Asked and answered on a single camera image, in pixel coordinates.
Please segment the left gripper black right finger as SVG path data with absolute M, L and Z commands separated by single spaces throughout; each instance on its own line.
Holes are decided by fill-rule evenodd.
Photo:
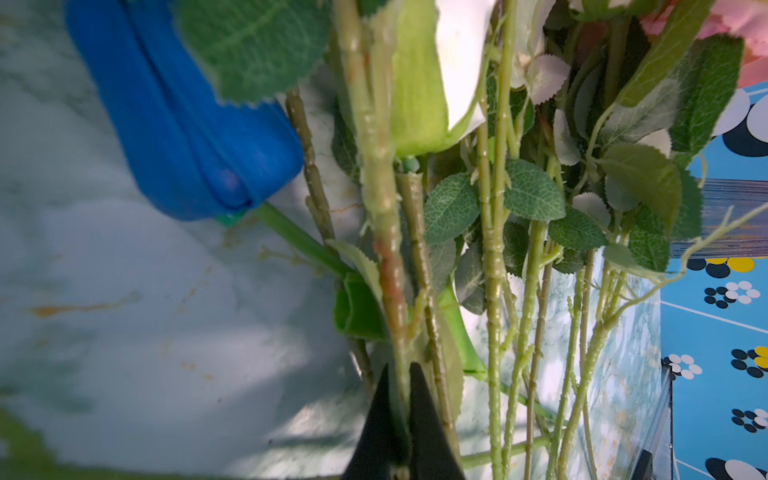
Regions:
M 419 480 L 464 480 L 433 403 L 422 367 L 410 365 L 410 475 Z

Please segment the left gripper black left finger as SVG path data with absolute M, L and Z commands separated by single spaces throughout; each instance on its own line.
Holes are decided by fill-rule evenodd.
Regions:
M 354 453 L 341 478 L 343 480 L 387 480 L 398 450 L 388 366 L 379 377 L 373 400 Z

